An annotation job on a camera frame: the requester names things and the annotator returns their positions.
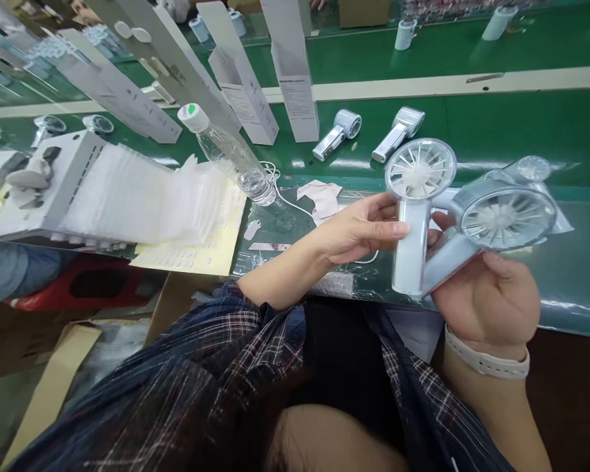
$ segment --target floor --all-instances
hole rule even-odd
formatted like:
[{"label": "floor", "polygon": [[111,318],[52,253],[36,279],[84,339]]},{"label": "floor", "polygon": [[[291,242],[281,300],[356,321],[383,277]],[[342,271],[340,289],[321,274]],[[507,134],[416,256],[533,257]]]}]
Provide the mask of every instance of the floor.
[{"label": "floor", "polygon": [[539,330],[527,392],[553,470],[590,471],[590,338]]}]

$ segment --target plaid shirt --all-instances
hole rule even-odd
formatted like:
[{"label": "plaid shirt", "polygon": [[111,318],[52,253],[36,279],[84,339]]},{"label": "plaid shirt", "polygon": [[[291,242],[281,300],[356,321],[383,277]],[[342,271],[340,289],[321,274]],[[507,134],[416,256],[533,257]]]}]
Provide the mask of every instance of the plaid shirt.
[{"label": "plaid shirt", "polygon": [[[368,323],[382,343],[411,470],[512,471],[476,413],[372,306]],[[96,384],[10,469],[154,471],[183,463],[184,445],[196,434],[190,419],[206,421],[208,438],[231,428],[224,411],[232,402],[245,408],[261,386],[303,366],[305,332],[303,306],[258,308],[229,282]]]}]

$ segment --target right hand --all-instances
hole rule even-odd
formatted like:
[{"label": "right hand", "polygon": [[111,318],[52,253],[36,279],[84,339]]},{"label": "right hand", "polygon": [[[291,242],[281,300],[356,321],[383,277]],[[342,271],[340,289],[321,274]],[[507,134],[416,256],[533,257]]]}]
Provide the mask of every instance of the right hand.
[{"label": "right hand", "polygon": [[[442,212],[443,230],[454,222]],[[463,266],[433,293],[450,330],[476,351],[523,360],[540,321],[540,293],[521,262],[485,252]]]}]

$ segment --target white bottle cap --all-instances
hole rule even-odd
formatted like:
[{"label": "white bottle cap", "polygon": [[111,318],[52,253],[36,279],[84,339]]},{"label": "white bottle cap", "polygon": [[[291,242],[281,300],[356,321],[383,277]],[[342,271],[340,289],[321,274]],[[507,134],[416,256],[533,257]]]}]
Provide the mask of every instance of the white bottle cap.
[{"label": "white bottle cap", "polygon": [[177,118],[193,133],[205,131],[210,125],[208,115],[197,104],[182,106],[177,112]]}]

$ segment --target hand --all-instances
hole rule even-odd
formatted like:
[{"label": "hand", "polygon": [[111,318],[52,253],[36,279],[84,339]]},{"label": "hand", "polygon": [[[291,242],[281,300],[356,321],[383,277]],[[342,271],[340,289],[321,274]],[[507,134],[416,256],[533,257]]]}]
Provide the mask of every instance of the hand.
[{"label": "hand", "polygon": [[392,249],[408,233],[397,221],[398,200],[389,192],[358,200],[306,235],[332,264],[346,264],[380,249]]},{"label": "hand", "polygon": [[326,0],[310,0],[310,9],[314,10],[316,7],[317,11],[321,11],[325,4]]},{"label": "hand", "polygon": [[[441,212],[433,220],[443,230],[453,224]],[[496,357],[524,359],[540,320],[540,294],[526,265],[485,252],[432,296],[451,331],[467,345]]]}]

